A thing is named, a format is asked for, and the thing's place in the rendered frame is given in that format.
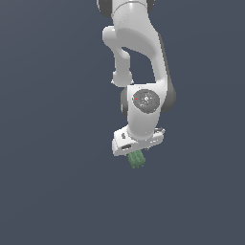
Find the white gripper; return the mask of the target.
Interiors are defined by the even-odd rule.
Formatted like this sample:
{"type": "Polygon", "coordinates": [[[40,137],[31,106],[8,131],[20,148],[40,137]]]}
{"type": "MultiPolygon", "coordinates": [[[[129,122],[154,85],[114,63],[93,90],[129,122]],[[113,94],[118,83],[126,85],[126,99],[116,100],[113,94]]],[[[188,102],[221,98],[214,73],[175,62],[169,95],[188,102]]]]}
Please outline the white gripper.
{"type": "Polygon", "coordinates": [[[153,136],[146,141],[134,140],[127,132],[127,127],[123,127],[114,132],[114,139],[112,141],[112,151],[114,156],[124,155],[128,153],[140,150],[150,149],[155,145],[159,145],[164,139],[164,133],[166,131],[163,128],[155,128],[153,136]]]}

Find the green ridged block object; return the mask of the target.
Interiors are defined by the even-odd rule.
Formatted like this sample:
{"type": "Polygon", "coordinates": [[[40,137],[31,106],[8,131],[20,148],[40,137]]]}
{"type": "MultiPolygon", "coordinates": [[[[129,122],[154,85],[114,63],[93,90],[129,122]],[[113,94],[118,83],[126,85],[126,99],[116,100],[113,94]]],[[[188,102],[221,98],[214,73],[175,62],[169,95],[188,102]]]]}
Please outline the green ridged block object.
{"type": "Polygon", "coordinates": [[[145,157],[144,157],[141,150],[136,150],[136,151],[130,152],[127,155],[127,157],[128,157],[129,164],[133,168],[135,168],[135,167],[139,168],[145,164],[145,157]]]}

